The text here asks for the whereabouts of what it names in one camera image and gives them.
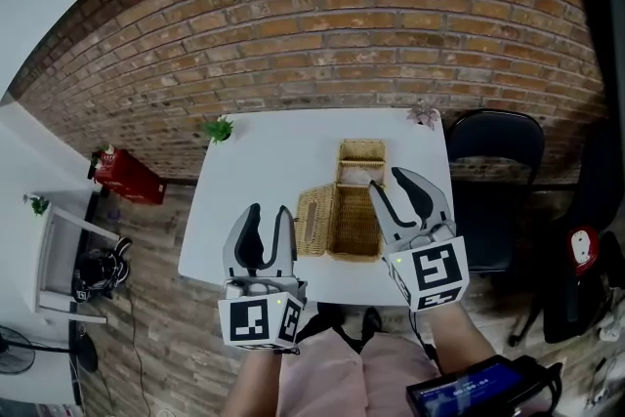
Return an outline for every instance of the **woven basket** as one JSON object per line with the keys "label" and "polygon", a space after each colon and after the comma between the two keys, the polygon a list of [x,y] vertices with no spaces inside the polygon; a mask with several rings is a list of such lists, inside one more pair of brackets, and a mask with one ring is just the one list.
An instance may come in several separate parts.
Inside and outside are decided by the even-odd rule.
{"label": "woven basket", "polygon": [[369,198],[366,175],[361,183],[341,183],[346,170],[366,171],[384,185],[385,145],[381,141],[345,140],[339,147],[337,183],[302,192],[295,235],[298,254],[328,253],[341,261],[372,263],[382,256],[382,238]]}

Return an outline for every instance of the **white table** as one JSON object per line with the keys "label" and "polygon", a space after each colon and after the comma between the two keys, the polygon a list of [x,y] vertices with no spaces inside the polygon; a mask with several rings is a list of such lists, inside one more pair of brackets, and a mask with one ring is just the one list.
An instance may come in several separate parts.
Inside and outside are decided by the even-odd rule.
{"label": "white table", "polygon": [[[406,119],[398,108],[307,109],[230,115],[233,134],[211,146],[195,191],[178,266],[180,274],[223,284],[222,250],[230,228],[249,205],[261,204],[259,232],[271,247],[280,205],[295,216],[305,189],[333,183],[343,139],[386,144],[386,193],[399,217],[415,221],[408,197],[391,167],[415,171],[445,193],[453,214],[451,180],[440,121],[432,131]],[[387,266],[300,257],[296,275],[306,280],[312,301],[405,306]]]}
{"label": "white table", "polygon": [[73,301],[71,296],[46,290],[45,273],[51,259],[50,251],[56,217],[97,233],[115,243],[119,240],[119,235],[87,223],[53,203],[50,203],[43,215],[36,216],[30,207],[30,201],[21,203],[21,200],[16,200],[12,223],[24,230],[21,232],[19,245],[16,245],[16,250],[21,252],[21,258],[13,260],[11,276],[16,280],[16,286],[33,313],[40,313],[49,318],[106,323],[105,316],[70,313],[51,306]]}

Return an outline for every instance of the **human arm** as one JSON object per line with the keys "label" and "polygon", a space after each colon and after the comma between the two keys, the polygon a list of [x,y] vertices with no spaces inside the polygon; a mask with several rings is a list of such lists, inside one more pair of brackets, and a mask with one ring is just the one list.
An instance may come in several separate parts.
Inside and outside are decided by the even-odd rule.
{"label": "human arm", "polygon": [[464,370],[495,356],[495,351],[460,303],[434,308],[428,314],[438,367],[443,374]]}
{"label": "human arm", "polygon": [[274,417],[281,364],[282,354],[271,350],[248,353],[230,388],[222,416]]}

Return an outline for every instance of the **floor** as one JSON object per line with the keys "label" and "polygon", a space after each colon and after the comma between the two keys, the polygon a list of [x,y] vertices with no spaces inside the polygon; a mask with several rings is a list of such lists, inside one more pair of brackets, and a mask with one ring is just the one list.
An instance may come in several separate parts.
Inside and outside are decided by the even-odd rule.
{"label": "floor", "polygon": [[[216,308],[220,287],[178,275],[193,193],[194,188],[169,187],[164,204],[158,207],[133,205],[113,195],[100,204],[97,223],[130,236],[135,243],[127,255],[132,269],[128,286],[118,290],[112,301],[101,299],[80,310],[108,316],[108,325],[88,326],[100,355],[99,373],[81,373],[89,417],[148,414],[137,354],[143,365],[143,385],[152,415],[164,408],[176,417],[204,417],[220,412],[236,376],[241,352],[224,347],[220,337]],[[554,217],[567,203],[566,193],[535,194],[529,204],[532,220]],[[523,220],[528,224],[529,218]],[[520,248],[529,255],[527,241],[520,242]],[[524,264],[521,274],[527,276],[531,265],[528,260]],[[529,354],[543,364],[562,361],[564,395],[559,410],[563,415],[589,415],[583,406],[593,384],[594,368],[604,356],[625,353],[625,339],[615,344],[601,343],[596,332],[590,331],[580,338],[547,345],[539,320],[521,346],[508,347],[508,335],[529,304],[524,283],[527,279],[509,282],[504,293],[501,284],[495,290],[488,279],[476,276],[463,302],[498,353],[510,358]],[[307,314],[312,315],[314,310],[314,305],[309,305]],[[358,329],[362,310],[350,309],[348,333]],[[406,312],[405,308],[384,309],[385,328],[409,336]],[[427,321],[420,320],[420,329],[428,339]]]}

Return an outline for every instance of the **digital timer display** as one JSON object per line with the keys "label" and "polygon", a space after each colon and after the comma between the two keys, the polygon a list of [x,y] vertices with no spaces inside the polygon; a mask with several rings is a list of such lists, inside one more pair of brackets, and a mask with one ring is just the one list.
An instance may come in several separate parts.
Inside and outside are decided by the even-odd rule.
{"label": "digital timer display", "polygon": [[419,399],[433,417],[462,415],[472,406],[510,390],[521,380],[521,375],[512,368],[495,363],[481,372],[425,390]]}

